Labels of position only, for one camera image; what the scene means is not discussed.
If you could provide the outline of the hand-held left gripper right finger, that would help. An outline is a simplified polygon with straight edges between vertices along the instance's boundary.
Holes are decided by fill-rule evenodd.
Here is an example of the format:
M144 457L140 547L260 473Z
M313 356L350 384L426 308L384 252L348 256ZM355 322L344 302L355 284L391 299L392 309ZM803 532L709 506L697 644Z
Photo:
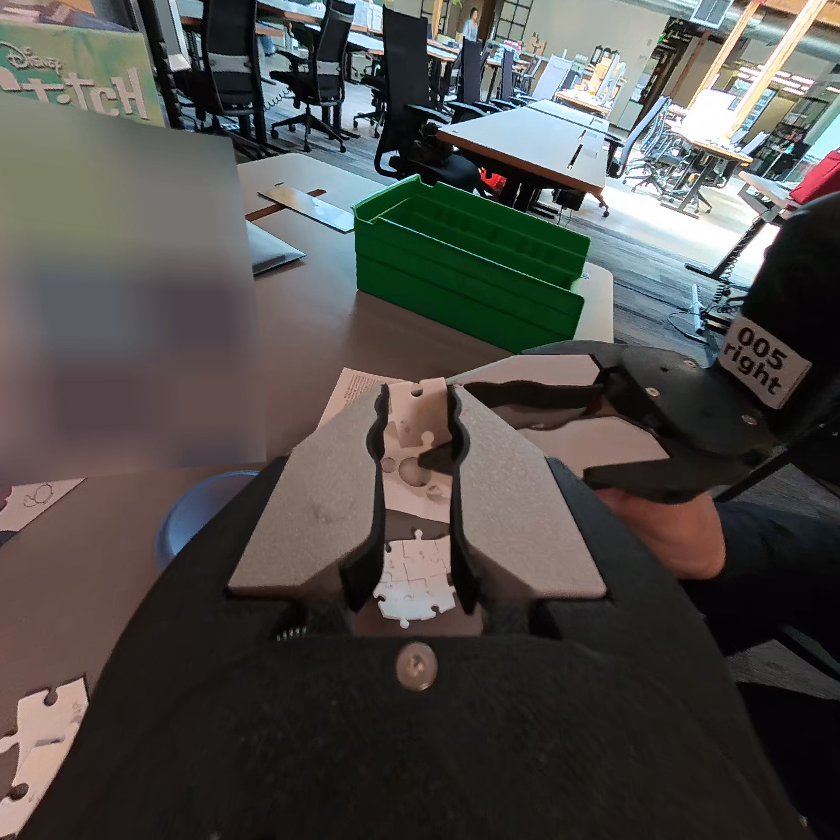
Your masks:
M465 612L601 600L606 584L543 452L464 386L448 401L450 567Z

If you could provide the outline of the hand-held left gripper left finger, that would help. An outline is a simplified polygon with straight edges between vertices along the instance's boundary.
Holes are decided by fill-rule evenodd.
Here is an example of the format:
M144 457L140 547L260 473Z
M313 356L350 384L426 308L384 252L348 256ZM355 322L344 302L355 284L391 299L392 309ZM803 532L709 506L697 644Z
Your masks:
M384 564L386 385L372 387L291 452L227 588L233 595L357 613Z

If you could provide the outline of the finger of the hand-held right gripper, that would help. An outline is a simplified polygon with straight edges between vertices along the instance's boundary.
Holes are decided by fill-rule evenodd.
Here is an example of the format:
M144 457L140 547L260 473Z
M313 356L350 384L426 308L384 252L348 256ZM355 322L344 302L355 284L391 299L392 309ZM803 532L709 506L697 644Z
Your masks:
M576 476L588 468L669 458L654 435L619 416L578 419L554 429L521 428L518 433Z
M603 408L588 354L520 354L448 380L514 428L559 428Z

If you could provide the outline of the assembled white puzzle section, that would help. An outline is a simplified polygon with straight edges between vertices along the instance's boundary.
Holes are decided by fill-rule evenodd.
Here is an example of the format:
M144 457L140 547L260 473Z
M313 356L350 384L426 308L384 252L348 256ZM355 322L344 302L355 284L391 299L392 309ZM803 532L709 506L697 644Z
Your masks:
M456 609L451 573L450 537L410 539L385 545L381 579L373 599L382 617L407 630Z

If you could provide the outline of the white puzzle piece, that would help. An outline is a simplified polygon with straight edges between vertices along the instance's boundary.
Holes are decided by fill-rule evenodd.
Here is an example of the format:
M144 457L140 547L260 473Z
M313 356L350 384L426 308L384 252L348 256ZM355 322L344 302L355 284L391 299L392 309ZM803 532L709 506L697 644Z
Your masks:
M78 734L88 702L83 677L18 701L16 729L1 739L2 754L17 750L16 772L1 801L2 838L16 838L43 799Z
M383 433L386 458L415 456L452 441L444 378L394 382L388 385L388 394L388 423Z

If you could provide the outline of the person's right forearm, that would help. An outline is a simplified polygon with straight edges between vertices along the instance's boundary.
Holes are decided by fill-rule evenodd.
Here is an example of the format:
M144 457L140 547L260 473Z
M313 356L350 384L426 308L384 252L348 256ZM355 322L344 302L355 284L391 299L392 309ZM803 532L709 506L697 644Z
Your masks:
M790 627L839 656L839 525L749 502L716 505L722 570L683 581L720 651L731 656Z

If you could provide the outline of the blue round puzzle stand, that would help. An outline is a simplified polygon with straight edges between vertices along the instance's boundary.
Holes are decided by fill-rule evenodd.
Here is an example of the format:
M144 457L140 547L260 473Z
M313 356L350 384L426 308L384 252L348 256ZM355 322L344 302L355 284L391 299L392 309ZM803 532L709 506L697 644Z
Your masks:
M255 469L210 476L180 497L166 513L154 540L154 562L163 574L173 559L226 505L257 477Z

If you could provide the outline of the colourful puzzle box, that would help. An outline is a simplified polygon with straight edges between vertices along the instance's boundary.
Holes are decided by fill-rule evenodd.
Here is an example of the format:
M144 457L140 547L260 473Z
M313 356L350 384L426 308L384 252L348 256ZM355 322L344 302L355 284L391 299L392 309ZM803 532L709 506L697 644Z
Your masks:
M130 424L116 316L97 295L141 239L123 205L140 127L164 124L137 33L2 2L2 543L117 460Z

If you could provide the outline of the person's right hand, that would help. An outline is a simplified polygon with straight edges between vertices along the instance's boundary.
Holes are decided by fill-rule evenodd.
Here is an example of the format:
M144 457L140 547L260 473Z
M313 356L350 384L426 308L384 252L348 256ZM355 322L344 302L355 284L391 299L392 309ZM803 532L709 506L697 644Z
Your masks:
M722 572L726 542L710 493L678 505L646 500L618 489L595 494L680 580L706 581Z

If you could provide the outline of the white power strip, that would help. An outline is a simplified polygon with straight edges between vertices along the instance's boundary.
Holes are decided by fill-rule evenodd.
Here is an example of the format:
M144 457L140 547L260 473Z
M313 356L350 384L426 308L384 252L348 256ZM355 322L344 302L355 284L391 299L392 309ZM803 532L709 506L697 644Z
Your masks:
M724 334L728 331L732 315L725 310L731 294L731 284L726 281L719 283L710 302L703 305L700 299L699 285L695 283L691 286L690 331L687 333L689 338L705 342L709 332Z

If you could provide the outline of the green plastic bin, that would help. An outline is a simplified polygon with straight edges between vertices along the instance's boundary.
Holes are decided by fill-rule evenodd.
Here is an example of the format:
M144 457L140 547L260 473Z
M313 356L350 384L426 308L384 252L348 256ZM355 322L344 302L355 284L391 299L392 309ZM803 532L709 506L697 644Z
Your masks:
M358 226L354 242L358 288L418 313L453 297L560 331L583 312L577 293L398 224Z
M442 311L409 311L513 353L547 343L572 340L580 322L561 321L558 323L561 330L557 331L513 318L480 304L459 302L455 297L444 297Z
M564 289L580 279L591 240L573 230L419 175L381 189L352 207L355 244L467 272L483 259Z

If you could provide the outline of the printed instruction sheet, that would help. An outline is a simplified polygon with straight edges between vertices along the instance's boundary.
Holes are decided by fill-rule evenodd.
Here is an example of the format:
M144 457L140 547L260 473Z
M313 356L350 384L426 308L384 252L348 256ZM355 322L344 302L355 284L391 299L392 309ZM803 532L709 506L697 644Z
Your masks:
M378 393L383 385L401 381L404 380L376 376L348 368L343 369L318 425L321 427L326 424L365 392L374 390ZM449 522L451 476L438 469L423 467L419 463L421 455L430 453L434 449L437 448L415 456L403 456L399 460L393 460L385 457L384 446L381 468L385 507L388 510L436 522Z

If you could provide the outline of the long white office table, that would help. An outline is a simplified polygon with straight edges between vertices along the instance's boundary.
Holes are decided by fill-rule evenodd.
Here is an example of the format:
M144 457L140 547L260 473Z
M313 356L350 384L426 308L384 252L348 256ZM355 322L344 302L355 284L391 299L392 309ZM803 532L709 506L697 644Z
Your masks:
M583 151L568 170L583 130L587 131ZM549 187L601 197L608 160L606 134L602 122L549 100L443 125L437 131L441 140L487 173L502 175L506 183L500 203L522 212Z

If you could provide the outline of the desk with black leg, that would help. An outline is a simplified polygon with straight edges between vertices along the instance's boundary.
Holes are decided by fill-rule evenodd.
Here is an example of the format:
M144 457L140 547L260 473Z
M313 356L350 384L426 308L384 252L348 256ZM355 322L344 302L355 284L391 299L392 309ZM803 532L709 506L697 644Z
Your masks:
M739 177L743 186L738 197L754 211L752 224L714 268L703 269L686 264L689 271L716 282L730 280L743 252L766 225L780 224L800 208L800 204L791 199L790 190L783 184L747 172L742 172Z

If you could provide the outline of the white mesh office chair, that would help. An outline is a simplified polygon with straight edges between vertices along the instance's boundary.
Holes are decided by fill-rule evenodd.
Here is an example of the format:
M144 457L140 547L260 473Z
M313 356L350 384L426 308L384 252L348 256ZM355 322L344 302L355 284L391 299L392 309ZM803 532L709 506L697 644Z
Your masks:
M665 123L672 101L669 96L659 97L656 104L625 139L618 138L610 133L605 135L608 156L606 176L608 178L620 179L623 184L626 184L627 178L636 170L641 169L643 177L637 179L633 189L641 186L652 186L660 196L664 194L664 187L655 174L655 165L652 163L651 154L652 149L659 142L659 138L665 130Z

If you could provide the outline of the wooden top office table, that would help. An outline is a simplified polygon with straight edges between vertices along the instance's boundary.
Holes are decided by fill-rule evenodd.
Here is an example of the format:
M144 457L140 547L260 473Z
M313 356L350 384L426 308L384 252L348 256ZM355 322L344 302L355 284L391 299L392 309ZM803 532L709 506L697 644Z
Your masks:
M660 206L678 214L698 218L709 214L711 203L705 189L718 189L721 178L747 167L752 157L735 150L729 143L698 140L675 121L667 121L669 139L675 143L659 159L659 163L673 162L665 180Z

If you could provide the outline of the red bag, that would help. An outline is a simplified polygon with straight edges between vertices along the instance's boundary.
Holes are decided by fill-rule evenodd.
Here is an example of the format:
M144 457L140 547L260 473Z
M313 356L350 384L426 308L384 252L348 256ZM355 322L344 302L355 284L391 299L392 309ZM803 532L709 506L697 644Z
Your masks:
M809 170L799 185L791 190L789 198L804 205L817 198L839 192L839 149L826 155Z

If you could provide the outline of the flat metal plate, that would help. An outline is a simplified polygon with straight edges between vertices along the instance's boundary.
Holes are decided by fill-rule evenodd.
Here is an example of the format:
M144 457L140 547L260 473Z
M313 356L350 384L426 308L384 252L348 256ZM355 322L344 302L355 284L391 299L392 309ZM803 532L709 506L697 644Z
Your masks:
M295 187L279 184L270 189L258 191L258 195L343 234L354 230L354 216L351 212Z

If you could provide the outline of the black office chair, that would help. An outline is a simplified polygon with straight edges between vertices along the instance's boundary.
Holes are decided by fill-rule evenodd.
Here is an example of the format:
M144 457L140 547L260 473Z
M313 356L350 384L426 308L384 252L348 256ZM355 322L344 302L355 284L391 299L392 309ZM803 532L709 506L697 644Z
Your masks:
M450 102L453 109L451 124L478 119L490 113L499 112L498 106L482 101L481 54L478 41L465 39L460 50L459 88L457 99Z
M395 180L420 175L429 186L441 182L474 193L479 168L438 137L446 117L431 108L425 22L385 8L383 45L385 123L376 172Z
M212 118L252 160L269 153L256 42L257 1L205 1L201 59L192 71L196 115Z
M312 107L321 110L333 109L333 116L340 118L340 108L344 101L343 63L354 23L353 2L328 1L318 33L312 37L308 54L301 58L282 50L280 53L290 62L288 70L272 70L269 77L285 85L295 107L304 105L305 112L293 118L283 119L271 124L269 132L273 139L279 138L279 128L287 126L290 131L302 124L304 127L303 150L309 152L309 134L317 129L338 141L342 153L346 151L340 125L331 125L323 119L312 116Z

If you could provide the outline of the brown tape strip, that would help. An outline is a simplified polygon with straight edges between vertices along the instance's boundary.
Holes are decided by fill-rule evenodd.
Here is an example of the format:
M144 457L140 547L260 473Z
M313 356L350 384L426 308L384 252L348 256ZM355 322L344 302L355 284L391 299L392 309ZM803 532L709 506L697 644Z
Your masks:
M325 194L325 193L326 193L326 191L325 191L325 190L323 190L323 189L321 189L321 188L317 188L317 189L310 190L310 191L307 193L307 195L311 196L312 198L315 198L315 197L320 197L320 196L322 196L322 195L323 195L323 194ZM255 211L252 211L252 212L250 212L250 213L247 213L247 214L245 215L245 218L246 218L249 222L254 223L254 222L255 222L255 221L257 221L258 219L261 219L261 218L263 218L263 217L267 217L267 216L269 216L269 215L272 215L272 214L278 213L279 211L282 211L282 210L284 210L284 209L287 209L288 207L289 207L289 205L286 205L286 204L284 204L284 203L271 202L271 203L269 203L268 205L266 205L266 206L264 206L264 207L261 207L261 208L259 208L259 209L256 209Z

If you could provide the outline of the wooden beam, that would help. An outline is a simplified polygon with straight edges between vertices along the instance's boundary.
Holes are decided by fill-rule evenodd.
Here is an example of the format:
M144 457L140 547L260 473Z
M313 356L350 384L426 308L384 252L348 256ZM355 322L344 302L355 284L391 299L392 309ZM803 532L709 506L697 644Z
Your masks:
M783 67L793 54L795 48L800 44L802 38L816 21L826 3L827 1L807 1L804 3L802 9L794 18L793 23L784 32L779 43L765 61L759 75L754 78L750 88L745 92L739 102L728 129L728 136L732 136L742 126L744 120L750 115L756 103L761 99L764 91L773 80L775 73Z

